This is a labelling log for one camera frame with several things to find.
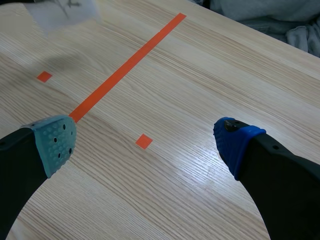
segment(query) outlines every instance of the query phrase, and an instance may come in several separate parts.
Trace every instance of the orange tape square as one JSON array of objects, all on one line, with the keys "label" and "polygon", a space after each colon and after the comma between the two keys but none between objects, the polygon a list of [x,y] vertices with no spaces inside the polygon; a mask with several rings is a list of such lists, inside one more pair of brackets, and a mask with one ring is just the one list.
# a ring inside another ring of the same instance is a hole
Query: orange tape square
[{"label": "orange tape square", "polygon": [[48,81],[52,75],[46,71],[43,71],[39,76],[37,76],[37,79],[39,79],[41,82],[45,83]]},{"label": "orange tape square", "polygon": [[140,148],[146,150],[147,147],[152,143],[152,139],[144,134],[142,134],[139,139],[135,142]]}]

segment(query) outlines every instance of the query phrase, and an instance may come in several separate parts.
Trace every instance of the teal gripper pad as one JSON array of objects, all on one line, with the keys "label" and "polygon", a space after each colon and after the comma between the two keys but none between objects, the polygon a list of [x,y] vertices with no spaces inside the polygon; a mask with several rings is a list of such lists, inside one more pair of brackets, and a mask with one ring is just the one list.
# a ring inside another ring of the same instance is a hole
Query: teal gripper pad
[{"label": "teal gripper pad", "polygon": [[69,116],[58,115],[23,125],[22,128],[33,130],[45,174],[50,178],[74,152],[76,123]]}]

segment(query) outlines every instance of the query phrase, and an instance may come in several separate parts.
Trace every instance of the gray fabric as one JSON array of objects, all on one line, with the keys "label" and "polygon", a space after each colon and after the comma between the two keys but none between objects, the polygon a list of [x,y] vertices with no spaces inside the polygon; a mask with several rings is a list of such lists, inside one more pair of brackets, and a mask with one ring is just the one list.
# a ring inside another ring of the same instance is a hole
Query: gray fabric
[{"label": "gray fabric", "polygon": [[210,8],[320,57],[320,0],[211,0]]},{"label": "gray fabric", "polygon": [[286,33],[288,44],[320,57],[320,17],[305,26],[298,26]]}]

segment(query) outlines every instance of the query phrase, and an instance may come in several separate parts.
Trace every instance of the light wood grain surface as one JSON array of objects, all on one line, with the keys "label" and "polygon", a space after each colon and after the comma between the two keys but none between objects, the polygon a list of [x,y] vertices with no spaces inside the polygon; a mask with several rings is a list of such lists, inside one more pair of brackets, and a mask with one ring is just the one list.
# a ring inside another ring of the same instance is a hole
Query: light wood grain surface
[{"label": "light wood grain surface", "polygon": [[[71,159],[8,239],[269,239],[218,157],[213,124],[263,127],[320,163],[320,60],[185,0],[97,3],[98,23],[0,33],[0,138],[68,115],[176,14],[187,18],[79,121]],[[8,16],[28,18],[18,4],[0,7],[1,24]],[[146,150],[141,134],[153,139]]]}]

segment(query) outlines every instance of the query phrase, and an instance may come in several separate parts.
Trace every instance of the orange tape strip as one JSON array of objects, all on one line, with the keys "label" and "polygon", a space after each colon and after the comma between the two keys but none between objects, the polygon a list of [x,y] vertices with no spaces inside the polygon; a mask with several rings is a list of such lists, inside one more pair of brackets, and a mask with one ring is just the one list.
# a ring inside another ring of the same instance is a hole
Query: orange tape strip
[{"label": "orange tape strip", "polygon": [[152,143],[152,139],[147,135],[142,134],[139,139],[135,142],[140,148],[146,150],[147,147]]},{"label": "orange tape strip", "polygon": [[41,82],[45,83],[46,81],[48,81],[50,78],[52,77],[52,75],[46,71],[43,71],[39,76],[37,76],[36,78],[39,79]]},{"label": "orange tape strip", "polygon": [[127,75],[158,43],[160,43],[186,15],[179,13],[160,32],[143,45],[115,73],[91,93],[73,112],[70,117],[77,123],[89,112],[125,75]]}]

